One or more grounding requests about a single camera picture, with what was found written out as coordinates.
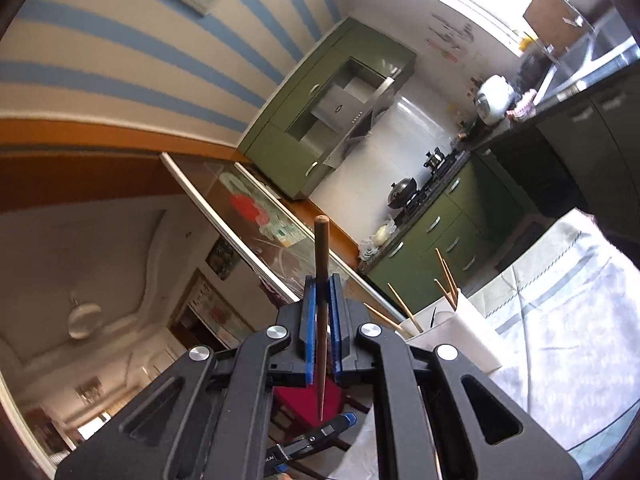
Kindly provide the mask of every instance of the sink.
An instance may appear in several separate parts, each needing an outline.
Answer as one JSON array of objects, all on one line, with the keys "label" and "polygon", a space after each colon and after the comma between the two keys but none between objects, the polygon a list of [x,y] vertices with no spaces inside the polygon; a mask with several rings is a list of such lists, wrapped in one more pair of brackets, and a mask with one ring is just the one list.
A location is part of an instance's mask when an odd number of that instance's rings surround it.
[{"label": "sink", "polygon": [[553,96],[564,100],[593,84],[594,81],[587,83],[589,76],[597,74],[602,79],[640,57],[634,38],[616,9],[607,12],[593,28],[594,32],[584,34],[558,58],[558,65],[549,69],[534,105]]}]

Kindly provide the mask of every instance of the rice cooker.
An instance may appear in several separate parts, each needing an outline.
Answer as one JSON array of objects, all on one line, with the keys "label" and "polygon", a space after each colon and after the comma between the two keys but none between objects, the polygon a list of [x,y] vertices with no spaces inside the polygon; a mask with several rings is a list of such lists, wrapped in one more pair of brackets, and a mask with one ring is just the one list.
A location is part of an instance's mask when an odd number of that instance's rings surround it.
[{"label": "rice cooker", "polygon": [[503,117],[515,92],[507,80],[499,75],[487,79],[476,95],[474,103],[484,124],[498,123]]}]

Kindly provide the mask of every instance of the white backsplash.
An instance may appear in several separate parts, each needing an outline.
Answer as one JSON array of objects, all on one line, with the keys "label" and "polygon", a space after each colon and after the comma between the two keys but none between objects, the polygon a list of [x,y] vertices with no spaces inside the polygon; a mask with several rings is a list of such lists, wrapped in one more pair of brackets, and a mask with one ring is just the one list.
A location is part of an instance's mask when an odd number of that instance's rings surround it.
[{"label": "white backsplash", "polygon": [[397,212],[386,205],[391,184],[414,177],[418,188],[430,176],[422,165],[438,147],[450,153],[458,127],[447,101],[417,75],[402,86],[394,105],[371,134],[309,197],[353,240],[360,242]]}]

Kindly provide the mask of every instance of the striped ceiling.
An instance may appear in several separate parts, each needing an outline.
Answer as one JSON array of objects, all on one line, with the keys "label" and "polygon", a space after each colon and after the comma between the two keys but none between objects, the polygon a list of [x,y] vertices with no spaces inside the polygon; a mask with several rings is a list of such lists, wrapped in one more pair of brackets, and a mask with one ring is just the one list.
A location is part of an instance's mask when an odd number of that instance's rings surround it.
[{"label": "striped ceiling", "polygon": [[338,0],[27,0],[0,41],[0,116],[121,124],[237,146],[342,18]]}]

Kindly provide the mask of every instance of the round ceiling lamp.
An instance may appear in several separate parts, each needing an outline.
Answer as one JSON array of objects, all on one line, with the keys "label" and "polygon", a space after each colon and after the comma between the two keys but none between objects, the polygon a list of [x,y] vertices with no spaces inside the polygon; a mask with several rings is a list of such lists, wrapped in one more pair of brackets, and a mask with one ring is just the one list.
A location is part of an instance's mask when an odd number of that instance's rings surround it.
[{"label": "round ceiling lamp", "polygon": [[87,339],[102,327],[102,309],[97,303],[76,305],[66,319],[69,335],[73,339]]}]

